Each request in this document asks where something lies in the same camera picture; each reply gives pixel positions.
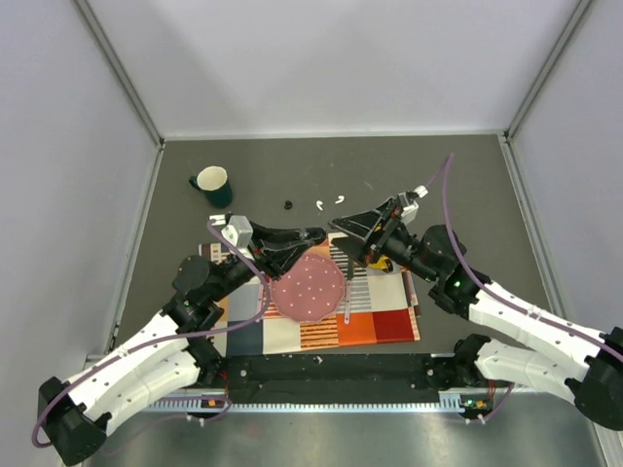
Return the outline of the black earbud charging case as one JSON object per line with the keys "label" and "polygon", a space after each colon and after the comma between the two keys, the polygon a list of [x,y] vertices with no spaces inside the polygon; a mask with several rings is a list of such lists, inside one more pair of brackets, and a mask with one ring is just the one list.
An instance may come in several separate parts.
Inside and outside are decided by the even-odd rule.
{"label": "black earbud charging case", "polygon": [[319,227],[304,228],[299,230],[299,239],[307,245],[320,245],[325,241],[327,232]]}

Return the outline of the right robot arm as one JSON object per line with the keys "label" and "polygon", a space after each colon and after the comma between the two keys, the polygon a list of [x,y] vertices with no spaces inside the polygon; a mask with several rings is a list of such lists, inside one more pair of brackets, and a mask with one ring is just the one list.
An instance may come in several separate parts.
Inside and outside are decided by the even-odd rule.
{"label": "right robot arm", "polygon": [[362,266],[382,256],[431,284],[434,303],[449,314],[515,341],[469,337],[455,349],[454,370],[468,385],[483,378],[537,389],[573,404],[604,428],[622,428],[622,330],[584,327],[508,292],[465,261],[452,229],[409,233],[419,206],[414,194],[387,199],[361,213],[330,220],[337,246]]}

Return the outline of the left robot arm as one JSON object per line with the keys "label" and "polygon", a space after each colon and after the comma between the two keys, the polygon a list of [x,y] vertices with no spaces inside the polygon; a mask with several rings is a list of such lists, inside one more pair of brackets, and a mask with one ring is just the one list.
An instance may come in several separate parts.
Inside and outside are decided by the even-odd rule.
{"label": "left robot arm", "polygon": [[322,228],[272,229],[240,215],[215,215],[208,231],[229,251],[214,263],[191,255],[172,282],[173,297],[134,336],[78,375],[52,377],[39,388],[32,444],[52,447],[66,466],[96,453],[126,420],[168,394],[214,383],[221,355],[211,339],[261,319],[251,317],[217,327],[220,302],[252,278],[263,286],[278,280],[312,247],[322,243]]}

